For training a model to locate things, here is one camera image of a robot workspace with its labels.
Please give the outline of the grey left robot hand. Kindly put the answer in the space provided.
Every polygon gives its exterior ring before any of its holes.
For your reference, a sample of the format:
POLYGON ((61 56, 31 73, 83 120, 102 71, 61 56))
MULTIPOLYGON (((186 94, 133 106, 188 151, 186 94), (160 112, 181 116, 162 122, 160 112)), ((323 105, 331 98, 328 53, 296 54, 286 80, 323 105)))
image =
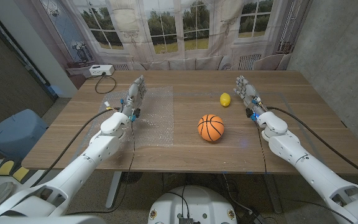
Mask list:
POLYGON ((144 95, 147 91, 144 76, 134 80, 128 89, 127 95, 124 98, 121 112, 126 116, 130 116, 135 109, 140 108, 144 95))

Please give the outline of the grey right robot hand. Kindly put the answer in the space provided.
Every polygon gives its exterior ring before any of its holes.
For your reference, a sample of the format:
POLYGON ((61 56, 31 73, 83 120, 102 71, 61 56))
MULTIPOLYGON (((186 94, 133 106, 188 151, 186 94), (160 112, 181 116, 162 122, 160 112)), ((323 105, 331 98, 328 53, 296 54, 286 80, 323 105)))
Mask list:
POLYGON ((243 101, 248 118, 258 118, 267 111, 262 103, 259 92, 244 76, 241 75, 236 78, 234 93, 243 101))

